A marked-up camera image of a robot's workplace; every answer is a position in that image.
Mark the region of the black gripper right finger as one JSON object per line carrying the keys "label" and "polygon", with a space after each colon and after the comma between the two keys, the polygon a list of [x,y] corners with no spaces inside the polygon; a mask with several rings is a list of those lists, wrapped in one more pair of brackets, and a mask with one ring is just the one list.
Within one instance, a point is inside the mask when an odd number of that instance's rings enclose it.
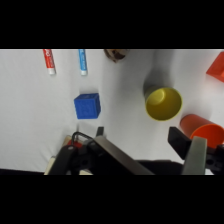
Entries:
{"label": "black gripper right finger", "polygon": [[201,137],[189,139],[178,128],[170,127],[168,143],[184,161],[182,175],[204,175],[207,140]]}

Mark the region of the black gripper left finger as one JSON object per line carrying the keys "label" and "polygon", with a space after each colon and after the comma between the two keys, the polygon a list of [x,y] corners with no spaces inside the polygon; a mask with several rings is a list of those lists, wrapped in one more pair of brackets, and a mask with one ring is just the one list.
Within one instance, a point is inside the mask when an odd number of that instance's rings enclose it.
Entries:
{"label": "black gripper left finger", "polygon": [[96,137],[87,148],[92,154],[89,170],[94,175],[153,175],[153,172],[131,158],[104,136],[104,128],[98,127]]}

